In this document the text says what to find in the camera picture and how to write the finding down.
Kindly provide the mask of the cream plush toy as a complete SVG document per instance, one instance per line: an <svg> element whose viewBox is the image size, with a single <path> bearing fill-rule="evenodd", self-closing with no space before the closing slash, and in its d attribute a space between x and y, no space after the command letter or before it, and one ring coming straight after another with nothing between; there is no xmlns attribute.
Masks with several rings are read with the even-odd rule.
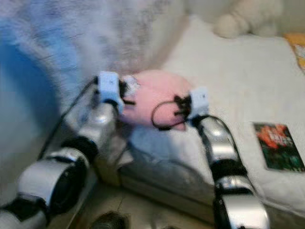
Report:
<svg viewBox="0 0 305 229"><path fill-rule="evenodd" d="M283 0L236 0L230 10L214 22L212 32L223 39L236 39L247 33L277 36L277 24L283 12Z"/></svg>

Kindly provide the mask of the dark robot foot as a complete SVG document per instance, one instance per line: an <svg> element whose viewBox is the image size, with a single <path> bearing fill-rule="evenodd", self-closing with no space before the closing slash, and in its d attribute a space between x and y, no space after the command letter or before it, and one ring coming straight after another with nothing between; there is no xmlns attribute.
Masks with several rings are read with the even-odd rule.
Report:
<svg viewBox="0 0 305 229"><path fill-rule="evenodd" d="M89 225L89 229L128 229L128 220L119 212L106 212Z"/></svg>

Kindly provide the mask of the red green book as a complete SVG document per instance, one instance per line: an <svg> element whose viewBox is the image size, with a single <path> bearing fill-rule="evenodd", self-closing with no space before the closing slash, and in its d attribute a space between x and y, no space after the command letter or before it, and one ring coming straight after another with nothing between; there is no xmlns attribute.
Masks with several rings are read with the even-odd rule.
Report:
<svg viewBox="0 0 305 229"><path fill-rule="evenodd" d="M305 162L287 125L253 122L253 128L268 170L305 173Z"/></svg>

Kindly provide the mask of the blue white patterned blanket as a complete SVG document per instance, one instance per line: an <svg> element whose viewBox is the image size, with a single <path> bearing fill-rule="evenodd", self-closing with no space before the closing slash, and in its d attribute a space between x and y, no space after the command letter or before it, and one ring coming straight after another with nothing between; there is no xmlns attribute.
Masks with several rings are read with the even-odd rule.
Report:
<svg viewBox="0 0 305 229"><path fill-rule="evenodd" d="M40 66L63 112L100 71L154 68L187 15L187 0L2 0L0 34Z"/></svg>

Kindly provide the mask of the bed with white sheet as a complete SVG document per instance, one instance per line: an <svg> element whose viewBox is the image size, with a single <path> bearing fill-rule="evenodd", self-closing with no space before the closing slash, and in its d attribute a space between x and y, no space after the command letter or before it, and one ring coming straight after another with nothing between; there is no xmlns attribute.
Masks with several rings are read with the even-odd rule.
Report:
<svg viewBox="0 0 305 229"><path fill-rule="evenodd" d="M305 173L268 170L253 122L285 124L305 162L305 73L281 37L224 39L191 17L163 70L207 87L211 116L233 135L271 229L305 229ZM135 129L120 174L131 190L212 222L215 183L196 126L186 131Z"/></svg>

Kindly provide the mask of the yellow cartoon print quilt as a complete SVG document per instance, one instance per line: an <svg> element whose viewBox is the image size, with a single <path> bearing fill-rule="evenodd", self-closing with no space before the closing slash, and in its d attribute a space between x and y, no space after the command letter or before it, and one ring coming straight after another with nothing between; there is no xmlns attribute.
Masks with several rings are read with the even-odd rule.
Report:
<svg viewBox="0 0 305 229"><path fill-rule="evenodd" d="M284 38L295 54L298 67L305 72L305 32L285 33Z"/></svg>

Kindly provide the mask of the pink plush pillow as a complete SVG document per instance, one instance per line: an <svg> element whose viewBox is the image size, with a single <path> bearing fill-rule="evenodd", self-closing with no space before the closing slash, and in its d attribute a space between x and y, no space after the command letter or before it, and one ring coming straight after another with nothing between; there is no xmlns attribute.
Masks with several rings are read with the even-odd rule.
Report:
<svg viewBox="0 0 305 229"><path fill-rule="evenodd" d="M175 116L177 105L175 95L187 96L193 85L182 76L164 70L146 70L121 78L137 79L137 90L126 100L135 101L136 105L126 105L119 115L119 120L137 127L162 130L185 131L182 116Z"/></svg>

